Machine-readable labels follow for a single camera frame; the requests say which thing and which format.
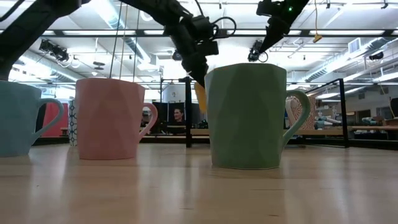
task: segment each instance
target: green mug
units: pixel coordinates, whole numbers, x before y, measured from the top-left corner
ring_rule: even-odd
[[[235,169],[279,167],[282,149],[310,114],[305,93],[286,90],[286,70],[266,63],[240,63],[205,77],[211,160]],[[296,96],[303,107],[284,134],[285,101]]]

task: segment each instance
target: mug handle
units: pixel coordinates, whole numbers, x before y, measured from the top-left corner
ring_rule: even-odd
[[[46,132],[49,128],[51,128],[53,125],[55,125],[62,118],[63,105],[61,102],[59,102],[58,100],[55,100],[55,99],[51,99],[51,98],[40,99],[38,102],[39,108],[46,103],[57,104],[59,112],[58,112],[57,116],[51,122],[49,122],[48,125],[46,125],[42,129],[38,130],[36,133],[32,134],[31,144],[35,143],[35,141],[40,137],[40,135],[42,135],[44,132]]]
[[[283,146],[286,146],[289,139],[294,135],[294,133],[299,130],[299,128],[303,125],[303,123],[307,120],[308,116],[310,116],[311,112],[311,103],[308,99],[307,95],[300,90],[289,90],[287,91],[287,96],[295,96],[298,98],[299,102],[302,105],[302,112],[296,123],[286,131],[283,138]]]
[[[157,121],[157,109],[156,107],[152,104],[152,103],[144,103],[144,107],[148,107],[150,109],[150,112],[152,112],[152,117],[149,121],[149,124],[144,128],[144,130],[142,130],[139,133],[139,140],[141,140],[144,135],[146,135],[150,129],[155,125],[156,121]]]

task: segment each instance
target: red wall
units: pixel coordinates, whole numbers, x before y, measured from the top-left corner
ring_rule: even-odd
[[[68,128],[68,104],[63,103],[63,116],[59,122],[42,134],[42,137],[59,137],[62,135],[61,128]],[[51,122],[58,114],[59,109],[55,103],[47,103],[44,115],[43,127]]]

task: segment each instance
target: air duct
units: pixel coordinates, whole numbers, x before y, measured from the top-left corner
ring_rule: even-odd
[[[119,21],[119,13],[116,11],[111,0],[95,0],[90,3],[90,6],[95,9],[99,16],[112,29],[124,30],[126,28],[122,19]],[[146,63],[150,63],[150,57],[145,53],[144,49],[137,44],[137,41],[132,37],[122,37],[124,43],[137,55],[137,57]]]
[[[46,66],[47,68],[49,68],[49,70],[51,70],[52,74],[58,74],[61,75],[65,78],[68,78],[71,81],[77,81],[79,79],[82,78],[86,78],[82,75],[77,74],[76,72],[73,72],[67,68],[63,68],[60,65],[58,65],[55,62],[52,62],[51,60],[42,57],[40,55],[37,55],[33,52],[31,52],[30,50],[27,50],[22,56],[21,56],[21,60],[24,61],[24,58],[26,58],[27,60],[33,61],[34,63],[39,63],[41,65]]]
[[[319,67],[311,69],[305,74],[305,76],[302,79],[300,79],[299,82],[311,82],[316,78],[334,72],[335,70],[354,62],[353,59],[358,58],[360,56],[371,55],[377,50],[379,50],[381,47],[395,40],[396,40],[395,37],[378,37],[376,39],[371,39],[370,41],[364,41],[359,46],[358,50],[355,50],[354,52],[350,52],[349,49],[344,50],[338,55],[326,60]]]

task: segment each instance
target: mug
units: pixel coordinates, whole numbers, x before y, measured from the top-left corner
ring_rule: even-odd
[[[218,167],[279,167],[282,149],[310,114],[306,94],[286,91],[286,70],[263,63],[240,63],[205,76],[211,160]],[[285,100],[296,96],[303,107],[284,134]]]
[[[68,102],[68,111],[69,111],[69,119],[68,119],[68,137],[69,137],[69,145],[77,146],[77,105],[76,100],[71,100]]]
[[[145,88],[137,83],[86,78],[76,83],[79,109],[80,159],[129,159],[136,156],[139,141],[155,125],[156,107],[144,103]],[[142,109],[152,111],[141,132]]]
[[[41,96],[36,87],[0,80],[0,157],[27,155],[40,135],[62,118],[61,102]],[[39,108],[45,103],[57,104],[58,115],[35,132]]]

